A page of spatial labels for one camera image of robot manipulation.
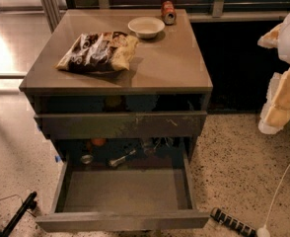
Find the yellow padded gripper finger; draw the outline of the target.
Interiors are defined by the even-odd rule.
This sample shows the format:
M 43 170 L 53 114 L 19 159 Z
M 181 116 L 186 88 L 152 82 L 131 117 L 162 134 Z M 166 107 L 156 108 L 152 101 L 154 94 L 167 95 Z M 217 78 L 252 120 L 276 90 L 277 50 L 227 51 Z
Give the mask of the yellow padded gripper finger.
M 282 23 L 275 26 L 268 33 L 261 36 L 259 40 L 257 41 L 257 44 L 264 48 L 278 48 L 278 40 L 279 40 L 281 27 L 282 27 Z
M 290 120 L 290 68 L 270 79 L 266 103 L 263 105 L 258 129 L 264 134 L 276 134 Z

